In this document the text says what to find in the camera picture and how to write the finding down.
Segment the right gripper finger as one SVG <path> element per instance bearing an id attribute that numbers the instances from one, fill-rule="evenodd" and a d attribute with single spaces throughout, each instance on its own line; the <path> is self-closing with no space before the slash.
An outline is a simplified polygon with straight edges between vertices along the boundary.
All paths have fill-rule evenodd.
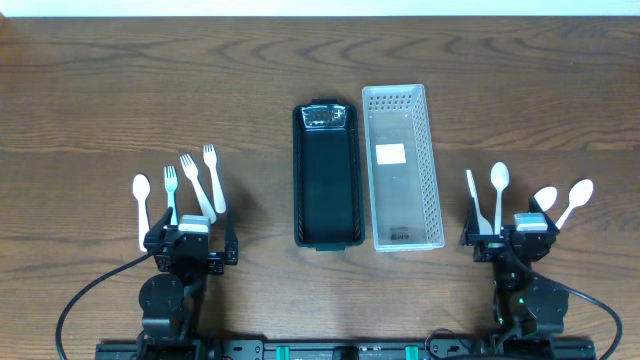
<path id="1" fill-rule="evenodd" d="M 559 228 L 556 226 L 555 222 L 542 209 L 542 207 L 537 202 L 534 196 L 529 198 L 528 205 L 529 205 L 529 213 L 533 213 L 539 223 L 541 223 L 542 221 L 546 223 L 546 228 L 545 228 L 546 232 L 550 232 L 550 233 L 559 232 Z"/>
<path id="2" fill-rule="evenodd" d="M 470 208 L 462 231 L 463 239 L 475 238 L 480 235 L 480 226 L 475 206 L 475 198 L 470 200 Z"/>

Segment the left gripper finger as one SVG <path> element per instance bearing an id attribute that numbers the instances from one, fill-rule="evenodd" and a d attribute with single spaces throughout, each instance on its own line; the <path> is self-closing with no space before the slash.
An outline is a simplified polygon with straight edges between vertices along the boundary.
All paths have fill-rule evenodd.
<path id="1" fill-rule="evenodd" d="M 169 207 L 156 224 L 147 231 L 143 240 L 143 246 L 146 250 L 153 250 L 164 243 L 173 212 L 173 208 Z"/>
<path id="2" fill-rule="evenodd" d="M 237 252 L 238 251 L 238 238 L 235 233 L 234 225 L 233 225 L 233 216 L 232 211 L 228 210 L 226 214 L 226 225 L 225 225 L 225 251 L 226 252 Z"/>

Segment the pale green plastic fork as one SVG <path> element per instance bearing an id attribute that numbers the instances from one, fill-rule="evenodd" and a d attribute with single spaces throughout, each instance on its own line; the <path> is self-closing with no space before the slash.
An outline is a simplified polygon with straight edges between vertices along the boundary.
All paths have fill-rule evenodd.
<path id="1" fill-rule="evenodd" d="M 177 225 L 176 190 L 178 188 L 178 177 L 173 165 L 164 167 L 164 188 L 167 193 L 167 207 L 173 209 L 170 224 Z"/>

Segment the white fork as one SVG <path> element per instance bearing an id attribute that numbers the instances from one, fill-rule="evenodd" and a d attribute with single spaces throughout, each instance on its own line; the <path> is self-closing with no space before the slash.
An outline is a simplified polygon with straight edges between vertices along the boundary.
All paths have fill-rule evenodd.
<path id="1" fill-rule="evenodd" d="M 218 174 L 218 158 L 213 144 L 207 144 L 203 147 L 203 160 L 210 171 L 214 210 L 223 214 L 227 211 L 227 204 Z"/>
<path id="2" fill-rule="evenodd" d="M 217 215 L 201 185 L 199 171 L 192 156 L 190 154 L 181 155 L 180 163 L 186 177 L 191 181 L 202 214 L 208 218 L 211 224 L 214 224 L 217 220 Z"/>

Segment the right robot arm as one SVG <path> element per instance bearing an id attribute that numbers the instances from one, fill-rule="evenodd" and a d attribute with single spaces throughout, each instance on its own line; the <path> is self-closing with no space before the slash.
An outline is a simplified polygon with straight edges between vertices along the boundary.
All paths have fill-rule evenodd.
<path id="1" fill-rule="evenodd" d="M 492 347 L 563 332 L 568 292 L 542 280 L 531 268 L 550 252 L 558 234 L 555 223 L 531 198 L 529 210 L 515 214 L 512 225 L 497 235 L 482 235 L 475 202 L 470 202 L 459 244 L 473 248 L 475 262 L 488 262 L 493 268 L 493 314 L 500 330 L 491 335 Z"/>

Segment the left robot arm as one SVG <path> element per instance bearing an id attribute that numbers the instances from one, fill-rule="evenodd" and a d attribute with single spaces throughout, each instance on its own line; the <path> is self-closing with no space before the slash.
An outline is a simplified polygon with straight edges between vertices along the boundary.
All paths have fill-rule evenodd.
<path id="1" fill-rule="evenodd" d="M 170 223 L 173 209 L 144 235 L 143 245 L 160 273 L 142 286 L 138 301 L 143 331 L 133 359 L 207 359 L 209 341 L 197 334 L 207 278 L 238 264 L 239 243 L 232 216 L 226 215 L 224 249 L 209 250 L 212 225 L 203 216 Z"/>

